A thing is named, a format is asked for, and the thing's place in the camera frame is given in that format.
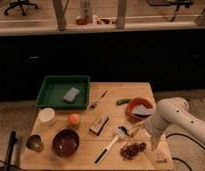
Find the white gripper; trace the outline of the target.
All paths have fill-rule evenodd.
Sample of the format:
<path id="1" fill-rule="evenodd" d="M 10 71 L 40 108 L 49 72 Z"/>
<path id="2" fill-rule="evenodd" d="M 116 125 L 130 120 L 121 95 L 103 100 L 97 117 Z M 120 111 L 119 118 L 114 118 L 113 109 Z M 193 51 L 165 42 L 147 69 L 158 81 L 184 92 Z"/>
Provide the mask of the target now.
<path id="1" fill-rule="evenodd" d="M 151 150 L 155 151 L 159 145 L 162 131 L 157 129 L 149 119 L 145 121 L 144 127 L 146 131 L 152 136 L 150 138 Z"/>

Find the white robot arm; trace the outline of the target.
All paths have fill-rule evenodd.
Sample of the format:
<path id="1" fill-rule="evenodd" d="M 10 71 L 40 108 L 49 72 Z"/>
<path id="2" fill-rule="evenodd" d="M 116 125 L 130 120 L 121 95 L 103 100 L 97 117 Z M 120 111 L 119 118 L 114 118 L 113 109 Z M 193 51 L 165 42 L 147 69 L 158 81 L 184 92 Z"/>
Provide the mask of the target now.
<path id="1" fill-rule="evenodd" d="M 156 111 L 144 122 L 152 151 L 157 149 L 162 134 L 171 124 L 186 130 L 205 146 L 205 122 L 191 115 L 188 109 L 189 104 L 182 97 L 164 98 L 156 103 Z"/>

